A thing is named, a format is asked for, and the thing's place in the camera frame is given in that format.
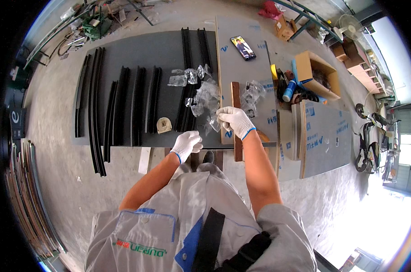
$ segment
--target white work glove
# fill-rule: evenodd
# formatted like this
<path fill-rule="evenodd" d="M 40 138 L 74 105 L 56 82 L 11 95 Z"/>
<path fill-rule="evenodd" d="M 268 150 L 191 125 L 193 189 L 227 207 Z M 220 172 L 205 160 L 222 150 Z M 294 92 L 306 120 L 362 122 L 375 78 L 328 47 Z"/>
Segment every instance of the white work glove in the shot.
<path fill-rule="evenodd" d="M 218 123 L 222 123 L 227 131 L 233 130 L 235 135 L 242 140 L 248 135 L 248 132 L 256 129 L 246 113 L 236 107 L 220 108 L 216 114 L 218 115 Z"/>
<path fill-rule="evenodd" d="M 187 160 L 190 153 L 198 153 L 203 148 L 203 145 L 200 144 L 202 141 L 199 131 L 186 131 L 177 137 L 171 152 L 179 157 L 180 164 L 182 164 Z"/>

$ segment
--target smartphone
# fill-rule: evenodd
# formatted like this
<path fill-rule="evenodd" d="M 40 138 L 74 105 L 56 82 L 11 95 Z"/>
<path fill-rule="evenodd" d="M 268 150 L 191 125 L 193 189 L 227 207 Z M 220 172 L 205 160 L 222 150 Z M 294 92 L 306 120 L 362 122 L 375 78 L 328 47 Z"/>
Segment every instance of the smartphone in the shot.
<path fill-rule="evenodd" d="M 230 38 L 230 41 L 242 55 L 244 60 L 249 61 L 257 57 L 242 36 Z"/>

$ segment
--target wall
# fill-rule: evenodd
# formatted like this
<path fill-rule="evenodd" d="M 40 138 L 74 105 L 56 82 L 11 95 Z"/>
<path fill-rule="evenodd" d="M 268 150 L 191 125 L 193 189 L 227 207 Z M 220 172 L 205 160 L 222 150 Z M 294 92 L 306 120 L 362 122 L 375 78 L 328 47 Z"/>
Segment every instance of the wall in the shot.
<path fill-rule="evenodd" d="M 384 17 L 372 23 L 376 41 L 396 89 L 401 104 L 411 103 L 411 58 L 391 21 Z"/>
<path fill-rule="evenodd" d="M 346 0 L 346 3 L 355 13 L 358 13 L 375 2 L 373 0 Z"/>
<path fill-rule="evenodd" d="M 61 21 L 61 15 L 75 4 L 83 4 L 83 0 L 51 0 L 31 26 L 23 45 L 32 51 L 39 41 Z"/>

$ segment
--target window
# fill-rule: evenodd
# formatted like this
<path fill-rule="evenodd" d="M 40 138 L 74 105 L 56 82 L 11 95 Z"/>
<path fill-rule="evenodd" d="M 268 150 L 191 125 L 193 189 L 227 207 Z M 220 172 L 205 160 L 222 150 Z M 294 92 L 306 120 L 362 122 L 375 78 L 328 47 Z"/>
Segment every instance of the window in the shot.
<path fill-rule="evenodd" d="M 411 134 L 400 134 L 399 163 L 411 166 Z"/>

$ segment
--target cardboard box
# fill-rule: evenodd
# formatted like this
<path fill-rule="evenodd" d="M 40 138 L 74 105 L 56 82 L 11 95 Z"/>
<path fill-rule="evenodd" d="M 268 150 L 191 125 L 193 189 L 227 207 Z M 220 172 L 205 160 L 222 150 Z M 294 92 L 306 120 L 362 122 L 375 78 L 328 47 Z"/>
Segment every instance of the cardboard box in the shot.
<path fill-rule="evenodd" d="M 337 70 L 335 70 L 329 63 L 310 51 L 304 51 L 301 54 L 296 55 L 295 62 L 298 81 L 312 79 L 312 70 L 318 69 L 325 73 L 331 86 L 331 89 L 328 90 L 313 79 L 303 84 L 305 88 L 312 90 L 317 95 L 331 101 L 340 99 L 339 76 Z"/>
<path fill-rule="evenodd" d="M 343 46 L 341 45 L 341 43 L 336 43 L 333 47 L 332 47 L 334 56 L 336 57 L 336 59 L 338 59 L 339 61 L 345 61 L 348 60 L 349 57 L 346 55 L 346 52 L 344 51 Z"/>
<path fill-rule="evenodd" d="M 279 20 L 275 21 L 275 30 L 277 38 L 283 41 L 288 41 L 293 34 L 296 32 L 295 21 L 286 20 L 284 16 L 281 16 Z"/>

